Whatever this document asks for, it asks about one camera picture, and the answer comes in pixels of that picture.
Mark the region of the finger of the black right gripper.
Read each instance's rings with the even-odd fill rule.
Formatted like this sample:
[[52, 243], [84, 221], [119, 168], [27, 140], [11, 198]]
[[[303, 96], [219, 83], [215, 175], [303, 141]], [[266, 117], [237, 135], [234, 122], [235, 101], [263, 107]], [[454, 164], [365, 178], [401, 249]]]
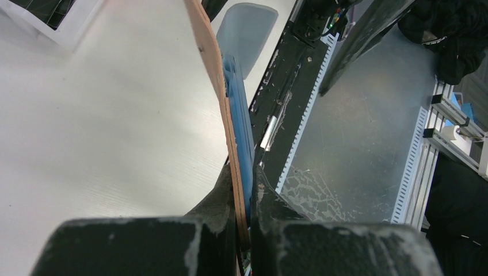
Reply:
[[352, 28], [341, 48], [331, 60], [318, 93], [325, 95], [348, 67], [377, 45], [391, 28], [412, 8], [414, 1], [375, 0]]

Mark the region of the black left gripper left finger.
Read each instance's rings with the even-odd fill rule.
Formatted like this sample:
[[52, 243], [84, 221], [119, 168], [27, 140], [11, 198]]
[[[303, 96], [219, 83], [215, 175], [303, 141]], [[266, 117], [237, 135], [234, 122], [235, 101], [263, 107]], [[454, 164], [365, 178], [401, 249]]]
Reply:
[[32, 275], [235, 275], [231, 171], [179, 217], [83, 218], [47, 240]]

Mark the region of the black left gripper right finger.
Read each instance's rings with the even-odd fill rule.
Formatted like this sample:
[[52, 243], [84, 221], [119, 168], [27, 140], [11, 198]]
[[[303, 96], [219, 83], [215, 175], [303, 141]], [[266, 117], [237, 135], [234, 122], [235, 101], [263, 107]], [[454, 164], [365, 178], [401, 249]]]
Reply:
[[298, 213], [256, 167], [251, 198], [254, 275], [441, 275], [428, 241], [407, 225], [323, 223]]

